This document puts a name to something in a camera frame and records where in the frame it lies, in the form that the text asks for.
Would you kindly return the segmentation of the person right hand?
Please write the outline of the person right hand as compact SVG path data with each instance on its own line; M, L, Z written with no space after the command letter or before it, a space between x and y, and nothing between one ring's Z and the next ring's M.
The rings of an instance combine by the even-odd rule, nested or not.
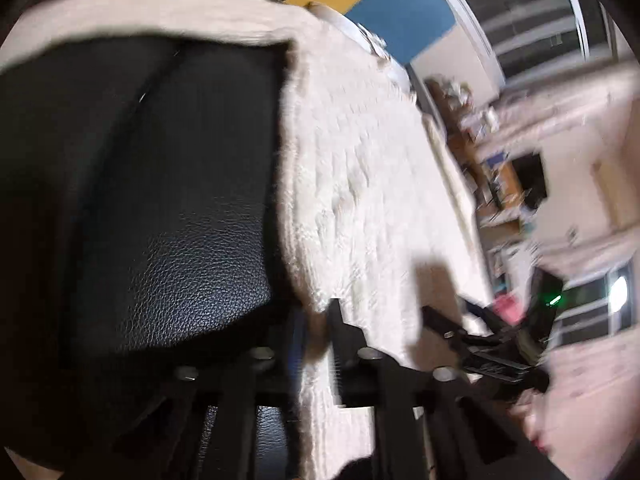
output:
M518 423L526 437L541 453L549 454L544 442L546 433L547 399L534 389L525 390L509 408L509 414Z

